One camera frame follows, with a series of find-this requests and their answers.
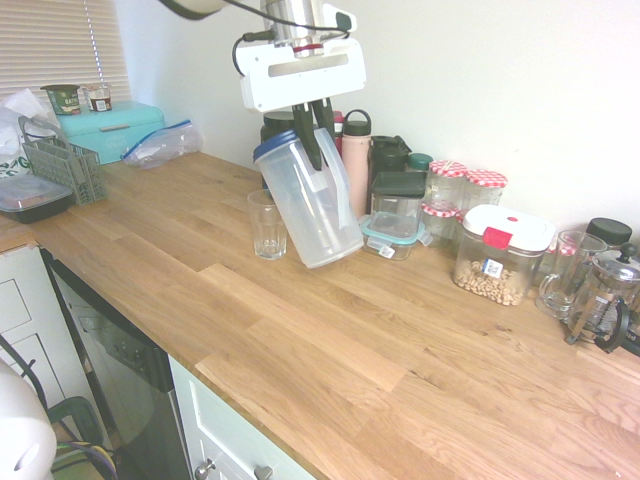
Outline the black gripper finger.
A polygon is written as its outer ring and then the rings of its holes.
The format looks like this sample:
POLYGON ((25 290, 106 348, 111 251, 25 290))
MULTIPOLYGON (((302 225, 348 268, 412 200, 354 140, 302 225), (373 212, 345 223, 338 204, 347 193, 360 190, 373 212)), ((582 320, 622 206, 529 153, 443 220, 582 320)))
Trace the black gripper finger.
POLYGON ((317 128, 327 130, 331 140, 334 140, 334 111, 330 98, 314 100, 310 103, 312 109, 312 127, 311 127, 311 150, 319 151, 319 146, 315 137, 317 128))
POLYGON ((322 169, 322 154, 314 134, 314 114, 319 113, 321 102, 302 103, 292 106, 294 130, 302 142, 311 165, 316 171, 322 169))

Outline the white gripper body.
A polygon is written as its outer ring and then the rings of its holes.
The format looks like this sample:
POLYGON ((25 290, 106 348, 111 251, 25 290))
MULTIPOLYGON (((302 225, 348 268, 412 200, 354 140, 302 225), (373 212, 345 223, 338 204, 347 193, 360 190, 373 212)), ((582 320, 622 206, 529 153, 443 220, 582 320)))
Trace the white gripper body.
POLYGON ((363 52, 355 39, 330 40, 324 53, 297 58, 290 47, 272 44, 237 50, 244 105, 268 112, 361 90, 366 84, 363 52))

